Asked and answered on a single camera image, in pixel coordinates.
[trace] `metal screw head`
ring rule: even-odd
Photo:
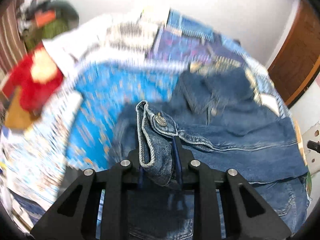
[[[93,169],[86,169],[86,170],[84,170],[84,175],[86,175],[86,176],[90,176],[90,175],[92,175],[93,174]]]
[[[238,174],[238,171],[236,171],[235,169],[230,169],[228,170],[228,173],[231,175],[231,176],[236,176]]]
[[[130,161],[129,160],[123,160],[120,162],[120,164],[124,167],[129,166],[130,165]]]
[[[198,167],[198,166],[200,165],[200,161],[198,161],[198,160],[193,160],[193,161],[191,161],[191,165],[192,165],[192,166],[195,166],[195,167]]]

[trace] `metal jeans button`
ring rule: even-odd
[[[167,122],[166,120],[160,115],[160,113],[158,113],[156,116],[155,116],[155,119],[156,119],[156,122],[162,126],[162,127],[166,127],[167,126]]]

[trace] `black gripper frame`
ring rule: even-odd
[[[172,157],[181,189],[195,192],[194,240],[221,239],[216,190],[220,192],[226,239],[284,240],[290,237],[290,229],[238,172],[213,170],[201,162],[192,165],[193,154],[182,147],[178,136],[172,140]],[[103,189],[100,239],[127,239],[126,191],[147,190],[141,188],[148,179],[140,167],[138,150],[131,151],[127,159],[128,166],[117,163],[109,170],[97,173],[86,170],[79,176],[33,227],[30,233],[35,240],[96,239]]]

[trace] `door frame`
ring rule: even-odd
[[[268,68],[268,72],[270,72],[274,66],[276,65],[277,61],[279,60],[279,58],[281,57],[282,53],[284,52],[284,50],[286,49],[286,46],[288,45],[288,42],[293,34],[293,32],[295,31],[295,28],[297,26],[298,20],[301,16],[301,11],[303,6],[309,6],[307,4],[307,2],[300,0],[300,4],[297,10],[297,14],[294,18],[293,24],[291,26],[291,29],[288,33],[287,38],[285,39],[281,49],[279,50],[277,56],[275,57],[275,59],[273,60],[273,62],[271,63],[270,67]],[[313,83],[313,81],[316,79],[318,73],[320,71],[320,55],[317,59],[317,61],[315,62],[315,64],[313,65],[311,71],[309,72],[308,76],[305,78],[305,80],[301,83],[301,85],[297,88],[297,90],[285,101],[285,104],[288,106],[288,108],[291,108],[300,98],[301,96],[307,91],[307,89],[309,88],[309,86]]]

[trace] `wooden door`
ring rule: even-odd
[[[268,69],[286,105],[296,102],[316,77],[319,55],[320,21],[311,7],[301,2],[288,37]]]

